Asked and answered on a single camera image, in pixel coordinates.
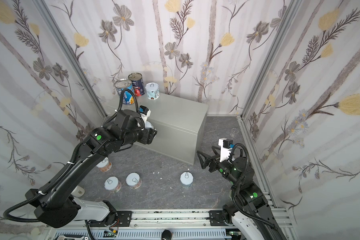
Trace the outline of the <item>green label can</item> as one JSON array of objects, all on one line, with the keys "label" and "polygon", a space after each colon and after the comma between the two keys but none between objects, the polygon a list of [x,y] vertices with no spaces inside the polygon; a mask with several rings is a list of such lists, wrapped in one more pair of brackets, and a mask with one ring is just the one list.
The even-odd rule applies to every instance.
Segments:
[{"label": "green label can", "polygon": [[159,85],[156,83],[146,84],[146,94],[149,100],[156,100],[160,97]]}]

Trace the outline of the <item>red label can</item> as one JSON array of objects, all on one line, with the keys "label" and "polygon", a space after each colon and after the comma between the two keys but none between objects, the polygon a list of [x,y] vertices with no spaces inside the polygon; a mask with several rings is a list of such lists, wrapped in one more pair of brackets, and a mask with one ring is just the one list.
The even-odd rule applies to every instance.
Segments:
[{"label": "red label can", "polygon": [[126,184],[135,190],[142,185],[142,179],[138,173],[130,173],[126,178]]}]

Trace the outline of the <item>dark chopped tomatoes can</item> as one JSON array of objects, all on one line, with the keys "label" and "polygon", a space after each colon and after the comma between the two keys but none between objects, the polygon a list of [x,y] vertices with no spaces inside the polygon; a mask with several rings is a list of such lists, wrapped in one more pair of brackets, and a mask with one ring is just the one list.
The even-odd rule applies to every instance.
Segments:
[{"label": "dark chopped tomatoes can", "polygon": [[141,73],[131,73],[128,79],[132,82],[136,96],[143,96],[146,93]]}]

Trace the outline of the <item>blue label tall can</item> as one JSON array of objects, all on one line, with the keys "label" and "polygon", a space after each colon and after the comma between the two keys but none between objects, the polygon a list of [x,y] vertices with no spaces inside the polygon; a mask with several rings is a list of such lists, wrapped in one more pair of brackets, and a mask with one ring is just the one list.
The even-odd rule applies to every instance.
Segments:
[{"label": "blue label tall can", "polygon": [[133,105],[135,103],[132,81],[127,79],[117,80],[116,91],[119,96],[122,96],[122,101],[124,105]]}]

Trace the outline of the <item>teal label can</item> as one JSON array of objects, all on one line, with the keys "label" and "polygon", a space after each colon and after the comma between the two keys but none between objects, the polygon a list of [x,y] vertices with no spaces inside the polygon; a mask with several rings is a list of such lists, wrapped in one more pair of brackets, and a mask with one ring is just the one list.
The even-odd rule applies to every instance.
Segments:
[{"label": "teal label can", "polygon": [[145,129],[154,129],[155,130],[155,127],[149,122],[149,121],[146,121],[145,122]]}]

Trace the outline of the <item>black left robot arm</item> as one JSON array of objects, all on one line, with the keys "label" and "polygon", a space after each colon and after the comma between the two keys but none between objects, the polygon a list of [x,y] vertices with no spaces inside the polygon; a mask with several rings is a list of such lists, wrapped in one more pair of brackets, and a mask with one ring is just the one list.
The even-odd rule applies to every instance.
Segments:
[{"label": "black left robot arm", "polygon": [[111,153],[127,150],[135,142],[149,145],[157,130],[147,123],[151,111],[140,106],[137,111],[118,110],[101,127],[90,132],[79,143],[70,161],[39,190],[30,190],[26,198],[40,195],[31,201],[38,222],[61,228],[72,221],[91,221],[106,227],[118,221],[117,210],[109,201],[80,200],[72,192],[100,162]]}]

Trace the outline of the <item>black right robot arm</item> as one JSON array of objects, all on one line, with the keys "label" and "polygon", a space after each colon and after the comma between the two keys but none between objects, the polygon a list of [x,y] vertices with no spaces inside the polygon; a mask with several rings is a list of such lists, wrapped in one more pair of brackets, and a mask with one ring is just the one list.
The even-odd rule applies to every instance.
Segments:
[{"label": "black right robot arm", "polygon": [[210,211],[211,226],[236,228],[246,240],[284,240],[279,227],[262,190],[254,182],[254,169],[250,155],[243,144],[235,144],[229,149],[228,158],[222,157],[222,151],[212,147],[215,155],[209,156],[198,151],[202,169],[219,172],[230,182],[231,203],[220,211]]}]

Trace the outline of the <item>orange label can by arm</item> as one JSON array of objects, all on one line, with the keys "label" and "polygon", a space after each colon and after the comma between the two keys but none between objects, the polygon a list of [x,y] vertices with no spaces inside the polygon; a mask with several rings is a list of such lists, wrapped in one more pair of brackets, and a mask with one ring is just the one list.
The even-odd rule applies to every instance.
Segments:
[{"label": "orange label can by arm", "polygon": [[110,160],[108,158],[104,158],[101,162],[99,162],[96,167],[101,171],[101,172],[107,172],[111,169],[112,167],[112,163],[110,162]]}]

